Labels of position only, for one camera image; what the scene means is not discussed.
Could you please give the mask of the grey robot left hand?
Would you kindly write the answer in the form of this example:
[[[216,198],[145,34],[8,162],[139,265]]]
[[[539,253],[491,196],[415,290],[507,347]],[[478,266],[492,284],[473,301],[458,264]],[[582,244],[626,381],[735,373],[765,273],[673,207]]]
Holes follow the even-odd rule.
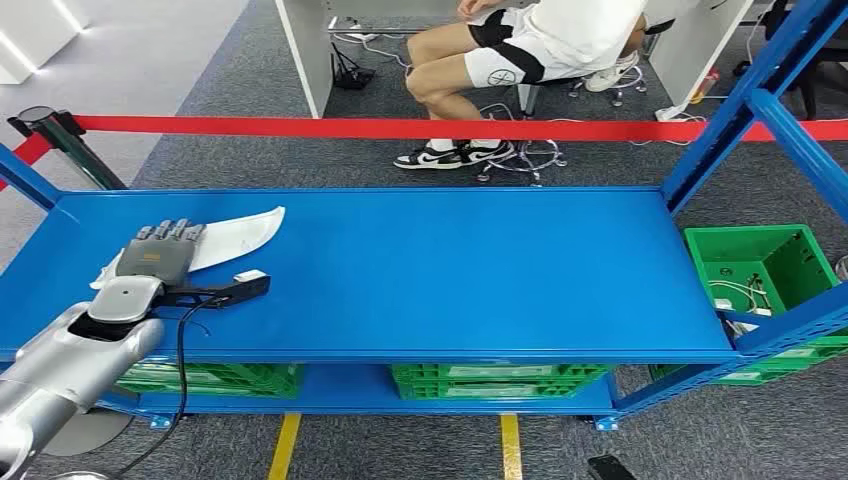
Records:
[[[168,287],[182,286],[205,228],[186,218],[142,227],[124,248],[116,275],[150,276]]]

